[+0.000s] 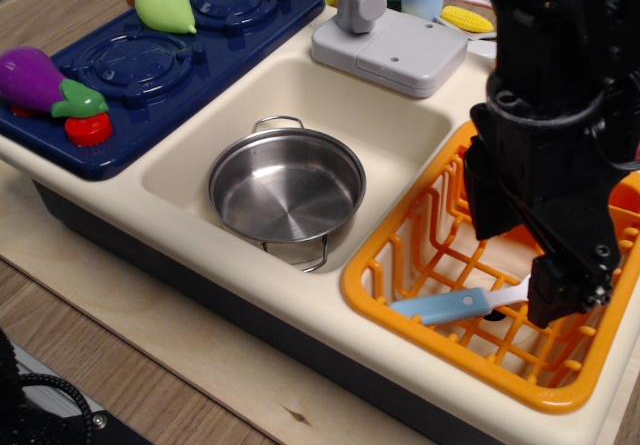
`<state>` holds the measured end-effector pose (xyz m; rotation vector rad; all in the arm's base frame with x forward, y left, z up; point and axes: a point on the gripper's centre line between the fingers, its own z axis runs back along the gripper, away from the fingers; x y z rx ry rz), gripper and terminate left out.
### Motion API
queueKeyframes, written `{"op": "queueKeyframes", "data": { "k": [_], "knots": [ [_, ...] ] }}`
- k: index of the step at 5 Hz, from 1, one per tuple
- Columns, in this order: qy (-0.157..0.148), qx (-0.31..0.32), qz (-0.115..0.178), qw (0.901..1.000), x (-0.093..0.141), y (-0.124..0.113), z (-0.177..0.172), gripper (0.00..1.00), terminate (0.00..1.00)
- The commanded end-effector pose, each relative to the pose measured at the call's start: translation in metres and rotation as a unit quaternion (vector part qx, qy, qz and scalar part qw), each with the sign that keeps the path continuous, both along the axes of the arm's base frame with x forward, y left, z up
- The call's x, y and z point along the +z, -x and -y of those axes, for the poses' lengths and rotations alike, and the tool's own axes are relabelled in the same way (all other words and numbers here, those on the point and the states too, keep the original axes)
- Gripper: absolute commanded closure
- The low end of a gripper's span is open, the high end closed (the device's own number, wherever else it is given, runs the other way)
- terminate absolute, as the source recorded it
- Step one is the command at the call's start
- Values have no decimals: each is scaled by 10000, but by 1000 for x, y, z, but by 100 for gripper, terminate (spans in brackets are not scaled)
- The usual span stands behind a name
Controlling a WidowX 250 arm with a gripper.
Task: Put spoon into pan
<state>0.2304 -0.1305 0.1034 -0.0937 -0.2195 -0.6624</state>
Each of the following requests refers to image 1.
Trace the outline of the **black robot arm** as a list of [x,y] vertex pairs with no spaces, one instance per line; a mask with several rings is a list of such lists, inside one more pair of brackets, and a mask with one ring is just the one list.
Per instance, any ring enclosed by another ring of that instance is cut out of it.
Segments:
[[609,302],[609,199],[639,167],[639,0],[491,0],[497,58],[464,158],[476,235],[525,226],[529,320]]

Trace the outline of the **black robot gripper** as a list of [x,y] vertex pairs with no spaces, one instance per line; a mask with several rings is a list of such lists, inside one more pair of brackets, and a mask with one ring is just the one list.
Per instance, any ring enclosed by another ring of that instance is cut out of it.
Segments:
[[470,112],[464,179],[478,240],[524,225],[533,260],[528,320],[539,328],[607,305],[620,262],[608,201],[638,168],[639,75],[570,74],[529,97],[498,73]]

